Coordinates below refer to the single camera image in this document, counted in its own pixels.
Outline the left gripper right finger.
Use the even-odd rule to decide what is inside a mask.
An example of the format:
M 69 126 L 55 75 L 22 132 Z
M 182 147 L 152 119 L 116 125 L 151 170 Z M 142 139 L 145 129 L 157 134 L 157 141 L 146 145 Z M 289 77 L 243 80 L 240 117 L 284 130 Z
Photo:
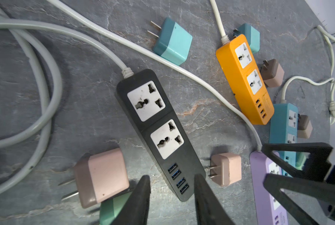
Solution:
M 194 195 L 198 225 L 235 224 L 201 174 L 194 176 Z

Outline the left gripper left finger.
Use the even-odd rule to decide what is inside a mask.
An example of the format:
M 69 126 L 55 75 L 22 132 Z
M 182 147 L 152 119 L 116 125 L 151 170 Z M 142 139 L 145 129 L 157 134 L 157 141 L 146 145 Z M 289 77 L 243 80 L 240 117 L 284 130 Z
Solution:
M 146 225 L 150 206 L 150 177 L 143 175 L 112 225 Z

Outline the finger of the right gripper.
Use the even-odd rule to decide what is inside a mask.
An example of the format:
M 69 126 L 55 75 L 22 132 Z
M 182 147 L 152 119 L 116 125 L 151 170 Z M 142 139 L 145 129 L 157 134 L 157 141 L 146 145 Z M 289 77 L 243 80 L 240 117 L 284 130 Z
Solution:
M 267 174 L 263 186 L 301 225 L 317 225 L 318 222 L 291 200 L 285 193 L 286 190 L 310 196 L 335 206 L 335 184 Z
M 333 147 L 324 142 L 267 143 L 261 151 L 284 170 L 283 175 L 319 182 L 329 172 Z

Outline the green USB charger plug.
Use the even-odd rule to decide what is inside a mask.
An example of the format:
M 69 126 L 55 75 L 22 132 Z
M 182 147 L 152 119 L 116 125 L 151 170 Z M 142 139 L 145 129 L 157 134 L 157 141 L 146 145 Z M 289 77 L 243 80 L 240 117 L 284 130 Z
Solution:
M 100 206 L 100 225 L 110 225 L 118 216 L 131 194 L 132 192 L 128 192 L 103 201 Z

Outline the pink plug purple strip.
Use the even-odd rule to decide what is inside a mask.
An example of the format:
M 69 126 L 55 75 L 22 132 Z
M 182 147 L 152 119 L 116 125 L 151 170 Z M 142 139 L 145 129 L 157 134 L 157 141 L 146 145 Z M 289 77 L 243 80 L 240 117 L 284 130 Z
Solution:
M 260 74 L 267 87 L 274 88 L 282 85 L 284 70 L 277 59 L 264 60 Z
M 211 156 L 209 177 L 221 187 L 227 187 L 242 179 L 241 156 L 234 153 L 220 153 Z

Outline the teal power strip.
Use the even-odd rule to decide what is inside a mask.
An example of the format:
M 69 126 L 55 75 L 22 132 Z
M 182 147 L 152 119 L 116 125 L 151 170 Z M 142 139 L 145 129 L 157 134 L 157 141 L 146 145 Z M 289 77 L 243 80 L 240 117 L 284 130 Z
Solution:
M 269 143 L 296 143 L 298 108 L 291 103 L 274 104 Z

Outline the pink USB charger plug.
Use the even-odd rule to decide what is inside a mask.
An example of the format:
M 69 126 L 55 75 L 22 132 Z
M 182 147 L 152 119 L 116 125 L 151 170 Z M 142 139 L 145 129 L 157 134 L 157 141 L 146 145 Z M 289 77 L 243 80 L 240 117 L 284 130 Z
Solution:
M 120 148 L 91 155 L 85 154 L 73 167 L 77 191 L 62 200 L 79 196 L 86 209 L 107 200 L 129 188 L 125 161 Z

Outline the purple power strip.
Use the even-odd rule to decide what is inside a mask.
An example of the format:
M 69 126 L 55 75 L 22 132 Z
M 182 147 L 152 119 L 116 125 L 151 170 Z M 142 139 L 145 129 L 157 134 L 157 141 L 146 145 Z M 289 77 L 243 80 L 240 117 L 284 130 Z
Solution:
M 265 189 L 263 182 L 268 173 L 281 175 L 281 168 L 265 154 L 250 154 L 254 199 L 259 225 L 287 225 L 286 209 Z

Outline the black power strip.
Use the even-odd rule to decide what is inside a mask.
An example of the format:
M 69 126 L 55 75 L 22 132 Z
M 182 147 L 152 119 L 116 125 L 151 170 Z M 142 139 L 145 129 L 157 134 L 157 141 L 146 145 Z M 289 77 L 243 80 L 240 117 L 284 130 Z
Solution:
M 116 98 L 166 184 L 180 201 L 188 201 L 194 176 L 206 172 L 156 74 L 145 69 L 125 78 Z

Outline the orange power strip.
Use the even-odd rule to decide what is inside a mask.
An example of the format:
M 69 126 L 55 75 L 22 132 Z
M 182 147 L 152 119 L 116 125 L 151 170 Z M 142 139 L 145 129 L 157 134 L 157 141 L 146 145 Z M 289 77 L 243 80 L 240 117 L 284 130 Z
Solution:
M 274 106 L 245 35 L 217 49 L 216 57 L 242 113 L 253 125 L 266 125 Z

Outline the teal charger plug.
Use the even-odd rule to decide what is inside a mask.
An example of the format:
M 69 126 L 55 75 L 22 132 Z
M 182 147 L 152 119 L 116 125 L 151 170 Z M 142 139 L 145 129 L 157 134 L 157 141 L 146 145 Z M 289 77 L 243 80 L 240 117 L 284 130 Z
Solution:
M 153 52 L 178 66 L 183 64 L 190 51 L 192 35 L 169 17 L 165 18 L 162 25 L 151 23 L 159 29 L 158 35 L 148 31 L 157 38 Z
M 234 36 L 245 35 L 252 53 L 260 50 L 260 32 L 248 23 L 242 24 L 233 30 Z

